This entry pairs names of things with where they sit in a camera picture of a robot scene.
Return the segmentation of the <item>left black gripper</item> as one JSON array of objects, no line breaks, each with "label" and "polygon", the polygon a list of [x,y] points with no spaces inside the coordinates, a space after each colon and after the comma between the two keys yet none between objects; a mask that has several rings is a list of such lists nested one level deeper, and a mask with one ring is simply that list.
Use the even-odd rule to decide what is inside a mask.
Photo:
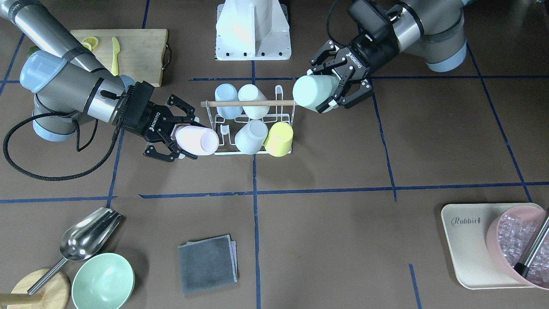
[{"label": "left black gripper", "polygon": [[[391,41],[355,39],[349,46],[339,48],[333,40],[327,40],[310,59],[310,74],[321,76],[328,86],[327,93],[321,95],[324,101],[317,106],[318,112],[327,113],[339,106],[352,108],[371,97],[373,86],[362,80],[396,55],[397,44]],[[349,93],[353,83],[359,87]]]}]

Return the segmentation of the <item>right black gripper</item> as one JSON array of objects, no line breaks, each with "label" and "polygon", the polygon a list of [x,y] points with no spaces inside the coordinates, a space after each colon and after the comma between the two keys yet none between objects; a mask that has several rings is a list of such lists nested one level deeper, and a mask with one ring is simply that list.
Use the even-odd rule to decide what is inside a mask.
[{"label": "right black gripper", "polygon": [[172,163],[175,160],[197,160],[198,156],[178,146],[175,149],[161,146],[173,144],[172,132],[178,126],[206,127],[195,116],[195,108],[174,94],[165,104],[151,102],[154,87],[147,82],[130,86],[121,101],[119,115],[121,127],[127,132],[143,137],[146,147],[143,156]]}]

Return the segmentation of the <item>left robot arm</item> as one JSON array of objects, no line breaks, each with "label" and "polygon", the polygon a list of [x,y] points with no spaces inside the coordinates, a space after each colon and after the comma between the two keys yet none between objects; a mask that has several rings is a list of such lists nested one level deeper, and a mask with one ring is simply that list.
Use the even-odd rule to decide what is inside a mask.
[{"label": "left robot arm", "polygon": [[422,57],[434,72],[458,67],[465,59],[467,4],[467,0],[401,0],[385,10],[374,0],[353,0],[347,11],[361,33],[348,44],[329,38],[309,61],[308,75],[338,79],[332,94],[313,103],[312,111],[351,108],[369,98],[370,76],[400,53]]}]

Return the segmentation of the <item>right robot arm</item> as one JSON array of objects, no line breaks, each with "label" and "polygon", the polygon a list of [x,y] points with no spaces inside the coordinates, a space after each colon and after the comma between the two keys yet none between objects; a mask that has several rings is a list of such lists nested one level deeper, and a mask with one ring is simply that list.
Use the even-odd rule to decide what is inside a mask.
[{"label": "right robot arm", "polygon": [[39,48],[25,62],[19,79],[34,94],[38,135],[64,141],[76,131],[77,121],[96,119],[170,150],[161,154],[146,149],[146,156],[166,162],[197,159],[173,139],[178,127],[202,127],[190,104],[174,95],[163,105],[151,102],[151,84],[114,76],[38,0],[3,0],[1,16]]}]

